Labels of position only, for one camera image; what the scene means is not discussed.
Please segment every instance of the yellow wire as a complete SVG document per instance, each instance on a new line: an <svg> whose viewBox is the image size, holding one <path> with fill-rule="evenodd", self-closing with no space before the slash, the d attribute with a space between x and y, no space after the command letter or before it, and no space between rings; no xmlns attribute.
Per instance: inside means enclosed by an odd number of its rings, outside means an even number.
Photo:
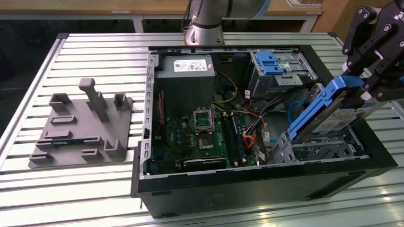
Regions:
<svg viewBox="0 0 404 227"><path fill-rule="evenodd" d="M259 116L257 116L253 112L251 112L248 109L244 108L244 110L245 110L252 116L259 117ZM265 121L264 121L263 118L261 118L261 121L263 121L263 130L261 130L261 131L264 131L264 129L265 129L265 127L267 127L267 123L265 123Z"/></svg>
<svg viewBox="0 0 404 227"><path fill-rule="evenodd" d="M217 72L217 73L221 74L228 79L228 81L233 84L235 94L233 94L233 97L231 99L223 100L223 101L213 101L212 103L216 103L216 104L219 104L219 103L228 103L228 102L233 101L233 99L237 96L237 86L236 86L235 82L232 81L232 79L227 76L227 74L224 74L223 72Z"/></svg>

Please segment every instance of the slotted metal worktable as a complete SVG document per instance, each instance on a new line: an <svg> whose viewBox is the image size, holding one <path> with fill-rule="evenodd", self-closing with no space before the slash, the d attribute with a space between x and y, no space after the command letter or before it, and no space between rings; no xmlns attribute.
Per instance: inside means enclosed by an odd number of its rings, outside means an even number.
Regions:
<svg viewBox="0 0 404 227"><path fill-rule="evenodd" d="M229 45L309 44L333 75L341 73L341 44L328 34L227 33ZM396 102L368 123L400 167L328 199L153 219L129 198L133 149L143 126L149 46L183 45L181 34L69 34L57 39L0 139L0 226L328 226L403 225L404 120ZM135 100L129 151L121 163L32 170L28 156L44 127L52 93L84 98L81 77L93 77L104 97L125 92Z"/></svg>

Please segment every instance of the gray holder stand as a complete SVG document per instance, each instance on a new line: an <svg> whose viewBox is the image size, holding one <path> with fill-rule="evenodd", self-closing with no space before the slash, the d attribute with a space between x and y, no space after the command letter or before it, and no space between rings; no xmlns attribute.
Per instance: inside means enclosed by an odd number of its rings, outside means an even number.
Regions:
<svg viewBox="0 0 404 227"><path fill-rule="evenodd" d="M53 94L48 117L29 168L120 162L127 158L132 99L125 94L103 98L95 80L83 78L79 88L88 100Z"/></svg>

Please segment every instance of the blue plastic latch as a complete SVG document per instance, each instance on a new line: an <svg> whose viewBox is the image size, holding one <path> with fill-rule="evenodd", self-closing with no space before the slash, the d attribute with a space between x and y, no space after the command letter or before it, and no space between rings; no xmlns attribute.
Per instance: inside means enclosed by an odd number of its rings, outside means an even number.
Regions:
<svg viewBox="0 0 404 227"><path fill-rule="evenodd" d="M335 78L325 89L317 94L316 99L301 112L297 119L289 125L289 138L295 139L305 125L315 119L323 109L333 103L335 95L337 95L341 90L360 87L363 84L364 81L357 76L340 76L339 78Z"/></svg>
<svg viewBox="0 0 404 227"><path fill-rule="evenodd" d="M263 73L265 75L284 74L284 70L279 67L276 57L273 56L271 51L259 51L257 61L263 68Z"/></svg>

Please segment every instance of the power supply label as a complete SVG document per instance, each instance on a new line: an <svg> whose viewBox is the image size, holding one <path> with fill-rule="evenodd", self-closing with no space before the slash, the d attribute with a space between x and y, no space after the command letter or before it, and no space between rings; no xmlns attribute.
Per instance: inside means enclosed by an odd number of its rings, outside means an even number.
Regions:
<svg viewBox="0 0 404 227"><path fill-rule="evenodd" d="M175 72L193 71L208 71L205 59L175 61Z"/></svg>
<svg viewBox="0 0 404 227"><path fill-rule="evenodd" d="M339 131L356 119L360 113L368 111L368 109L375 105L375 103L367 103L359 109L340 108L329 117L323 121L323 123L313 130L312 134L325 135L329 132Z"/></svg>

